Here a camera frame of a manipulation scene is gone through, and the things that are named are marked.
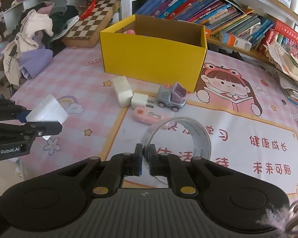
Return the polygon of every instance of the printed desk mat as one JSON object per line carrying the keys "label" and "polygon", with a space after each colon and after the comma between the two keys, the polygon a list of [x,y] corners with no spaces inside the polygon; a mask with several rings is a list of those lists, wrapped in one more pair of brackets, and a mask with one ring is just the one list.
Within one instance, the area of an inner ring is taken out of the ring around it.
{"label": "printed desk mat", "polygon": [[[66,48],[35,79],[12,97],[32,109],[48,94],[69,114],[63,131],[49,140],[37,138],[29,155],[20,159],[44,174],[91,156],[108,160],[133,152],[148,125],[135,121],[131,108],[120,108],[112,87],[113,74],[104,73],[100,46]],[[128,79],[132,89],[155,96],[158,84]],[[259,67],[208,51],[197,90],[177,113],[156,105],[168,116],[190,116],[208,131],[211,160],[273,183],[290,198],[298,193],[298,106],[284,96],[279,84]],[[158,152],[192,157],[188,130],[175,123],[161,129],[153,143]],[[127,177],[125,187],[165,187],[143,167],[140,178]]]}

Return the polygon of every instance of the stack of papers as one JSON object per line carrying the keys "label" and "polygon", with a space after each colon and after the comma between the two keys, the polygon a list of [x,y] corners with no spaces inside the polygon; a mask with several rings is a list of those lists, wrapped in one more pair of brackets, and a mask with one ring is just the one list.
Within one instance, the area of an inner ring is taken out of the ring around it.
{"label": "stack of papers", "polygon": [[286,97],[298,105],[298,60],[274,41],[268,45],[269,55],[275,61],[276,77]]}

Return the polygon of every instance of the pink checkered pattern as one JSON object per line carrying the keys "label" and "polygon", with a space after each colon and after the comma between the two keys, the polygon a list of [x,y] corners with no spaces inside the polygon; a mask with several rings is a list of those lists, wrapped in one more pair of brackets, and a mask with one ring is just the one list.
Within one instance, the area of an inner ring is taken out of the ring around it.
{"label": "pink checkered pattern", "polygon": [[[17,104],[32,109],[48,94],[52,94],[56,99],[70,95],[75,97],[77,104],[83,108],[82,113],[69,114],[62,132],[58,136],[52,136],[50,143],[37,138],[31,153],[21,157],[25,164],[40,174],[99,155],[101,152],[120,112],[113,87],[103,84],[116,76],[104,73],[101,59],[99,44],[92,49],[66,48],[53,58],[43,72],[35,79],[27,81],[12,97]],[[289,126],[298,132],[298,106],[286,99],[278,83],[265,71],[212,51],[207,52],[205,61],[239,71],[242,77],[250,82],[263,108],[260,117]],[[265,80],[269,86],[264,86],[261,80]],[[158,84],[131,78],[128,81],[132,89],[157,92],[159,88]],[[197,99],[195,94],[190,94],[188,98]],[[276,107],[276,112],[272,110],[272,105]],[[84,135],[84,130],[87,129],[93,131],[92,135]]]}

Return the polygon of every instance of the white foam block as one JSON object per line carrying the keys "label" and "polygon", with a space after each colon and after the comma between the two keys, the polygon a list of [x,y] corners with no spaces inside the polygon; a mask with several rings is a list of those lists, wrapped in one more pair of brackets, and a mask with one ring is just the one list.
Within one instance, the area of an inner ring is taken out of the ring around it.
{"label": "white foam block", "polygon": [[131,99],[133,98],[133,90],[131,89],[129,82],[125,76],[120,76],[112,80],[114,85],[117,100],[120,107],[126,107],[131,105]]}
{"label": "white foam block", "polygon": [[136,107],[146,107],[148,101],[148,95],[135,93],[131,99],[131,108],[135,109]]}

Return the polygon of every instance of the yellow cardboard box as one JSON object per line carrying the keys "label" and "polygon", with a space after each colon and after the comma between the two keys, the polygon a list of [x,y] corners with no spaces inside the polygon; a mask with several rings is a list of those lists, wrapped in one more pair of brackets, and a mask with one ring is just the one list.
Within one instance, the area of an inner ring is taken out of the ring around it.
{"label": "yellow cardboard box", "polygon": [[[133,29],[135,35],[123,34]],[[104,69],[158,84],[179,82],[194,92],[207,53],[205,28],[132,15],[100,32]]]}

